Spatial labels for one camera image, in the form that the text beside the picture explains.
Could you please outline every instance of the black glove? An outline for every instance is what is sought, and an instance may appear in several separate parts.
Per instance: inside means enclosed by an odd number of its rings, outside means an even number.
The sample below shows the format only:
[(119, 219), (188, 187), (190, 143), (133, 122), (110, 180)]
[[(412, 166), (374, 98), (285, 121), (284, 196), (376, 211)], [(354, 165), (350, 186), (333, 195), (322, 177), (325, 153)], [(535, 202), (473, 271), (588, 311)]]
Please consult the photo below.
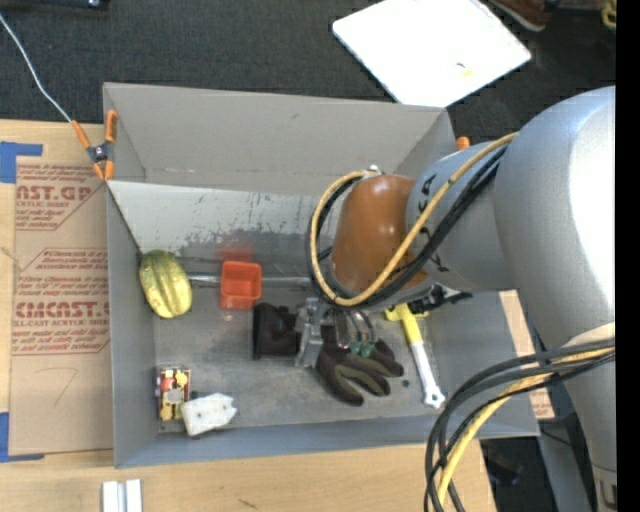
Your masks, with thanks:
[(378, 340), (369, 357), (354, 354), (348, 348), (338, 346), (334, 326), (322, 326), (322, 348), (316, 368), (336, 397), (351, 405), (362, 405), (363, 396), (349, 383), (357, 382), (370, 393), (386, 396), (391, 387), (386, 377), (400, 377), (404, 368), (395, 360), (393, 351)]

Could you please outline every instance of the orange cup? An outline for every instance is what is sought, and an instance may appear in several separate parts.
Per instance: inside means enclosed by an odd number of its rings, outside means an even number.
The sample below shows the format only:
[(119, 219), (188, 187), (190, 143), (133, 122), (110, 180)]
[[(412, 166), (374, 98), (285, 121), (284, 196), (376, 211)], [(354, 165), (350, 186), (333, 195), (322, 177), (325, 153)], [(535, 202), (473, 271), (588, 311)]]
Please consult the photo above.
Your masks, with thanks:
[(222, 263), (219, 305), (223, 309), (250, 310), (262, 295), (262, 267), (258, 263)]

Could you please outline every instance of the metal rod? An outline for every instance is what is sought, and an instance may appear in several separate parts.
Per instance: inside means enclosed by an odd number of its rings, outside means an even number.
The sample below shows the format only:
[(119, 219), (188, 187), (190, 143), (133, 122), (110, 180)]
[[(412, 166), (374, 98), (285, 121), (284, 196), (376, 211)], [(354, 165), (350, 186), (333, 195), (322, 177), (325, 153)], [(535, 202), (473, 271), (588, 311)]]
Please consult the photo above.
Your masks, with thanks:
[[(200, 286), (217, 287), (220, 286), (220, 276), (199, 272), (187, 272), (189, 281)], [(267, 287), (287, 287), (301, 286), (308, 287), (310, 279), (298, 276), (263, 276), (262, 285)]]

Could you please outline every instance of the cardboard box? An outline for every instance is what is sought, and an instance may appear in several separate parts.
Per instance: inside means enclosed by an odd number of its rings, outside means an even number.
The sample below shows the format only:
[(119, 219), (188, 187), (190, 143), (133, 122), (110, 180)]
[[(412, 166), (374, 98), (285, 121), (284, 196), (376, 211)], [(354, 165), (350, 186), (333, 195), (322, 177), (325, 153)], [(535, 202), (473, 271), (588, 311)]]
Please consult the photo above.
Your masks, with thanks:
[[(417, 177), (455, 151), (446, 111), (121, 84), (105, 84), (104, 104), (120, 118), (116, 177), (107, 194), (116, 466), (423, 442), (437, 412), (421, 405), (399, 324), (372, 315), (405, 375), (391, 379), (390, 397), (367, 396), (354, 408), (291, 359), (252, 360), (251, 311), (221, 309), (216, 288), (195, 288), (192, 309), (180, 317), (157, 317), (137, 271), (141, 254), (164, 249), (212, 260), (194, 270), (213, 274), (223, 261), (243, 255), (262, 265), (264, 282), (304, 276), (304, 233), (326, 187), (370, 165)], [(294, 310), (310, 294), (299, 286), (263, 286), (260, 300)], [(443, 307), (425, 328), (445, 393), (515, 356), (497, 293)], [(233, 397), (238, 413), (229, 428), (197, 440), (162, 431), (154, 370), (168, 361), (191, 370), (192, 390)], [(523, 397), (503, 407), (481, 435), (536, 433)]]

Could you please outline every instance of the orange clip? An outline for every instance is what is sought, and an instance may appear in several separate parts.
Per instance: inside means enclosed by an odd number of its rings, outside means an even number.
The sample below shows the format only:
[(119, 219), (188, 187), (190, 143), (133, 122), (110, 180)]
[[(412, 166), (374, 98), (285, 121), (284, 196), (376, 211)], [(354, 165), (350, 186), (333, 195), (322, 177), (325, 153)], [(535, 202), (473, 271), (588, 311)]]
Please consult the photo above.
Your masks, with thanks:
[(462, 151), (463, 149), (467, 149), (469, 146), (471, 146), (471, 141), (469, 140), (469, 137), (465, 137), (464, 135), (461, 137), (458, 137), (456, 139), (456, 148), (458, 151)]
[(116, 142), (117, 123), (118, 114), (113, 109), (109, 110), (105, 122), (105, 142), (99, 146), (92, 146), (80, 124), (77, 121), (71, 121), (71, 126), (76, 131), (80, 144), (93, 161), (93, 170), (102, 181), (112, 179), (115, 174), (112, 151)]

